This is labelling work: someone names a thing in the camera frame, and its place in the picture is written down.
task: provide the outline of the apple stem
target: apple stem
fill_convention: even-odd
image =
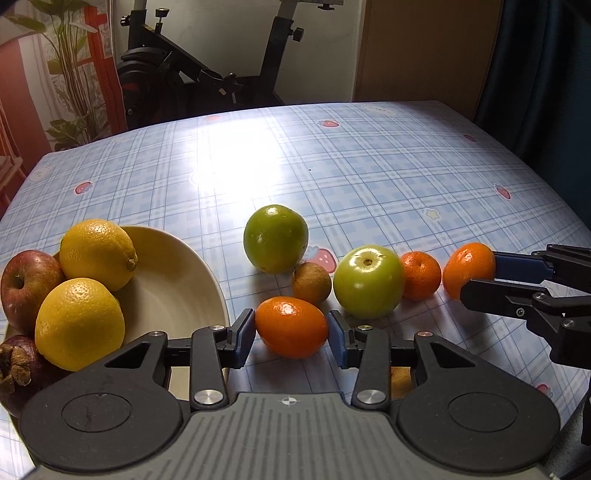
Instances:
[[[17,279],[17,288],[20,290],[25,286],[25,281],[20,277],[20,275],[15,275],[15,277]]]

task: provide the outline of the mandarin orange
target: mandarin orange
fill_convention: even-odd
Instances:
[[[441,284],[441,267],[437,260],[425,252],[407,252],[400,257],[404,267],[404,293],[409,300],[425,300]]]
[[[306,358],[316,353],[328,338],[322,312],[307,301],[273,297],[262,302],[255,325],[269,350],[287,358]]]
[[[460,291],[469,280],[493,280],[495,269],[495,255],[490,248],[478,242],[466,244],[452,253],[443,269],[443,288],[452,299],[460,301]]]

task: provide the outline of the metal screw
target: metal screw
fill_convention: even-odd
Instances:
[[[380,390],[362,390],[357,394],[357,400],[366,405],[374,405],[376,403],[382,403],[386,400],[386,394]]]
[[[200,390],[195,393],[193,399],[201,405],[214,405],[223,400],[223,394],[218,390]]]

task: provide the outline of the exercise bike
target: exercise bike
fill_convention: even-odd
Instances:
[[[168,8],[156,9],[155,28],[146,22],[147,0],[135,0],[134,9],[121,18],[129,27],[128,50],[121,56],[117,74],[129,129],[168,122],[187,116],[187,92],[180,73],[196,84],[198,115],[283,105],[275,83],[287,40],[299,42],[304,30],[292,29],[298,3],[318,4],[325,11],[343,0],[281,0],[274,18],[267,49],[256,77],[222,76],[162,35]]]

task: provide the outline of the mangosteen calyx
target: mangosteen calyx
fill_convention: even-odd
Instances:
[[[0,345],[0,393],[12,394],[15,384],[26,387],[31,383],[31,358],[19,346]]]

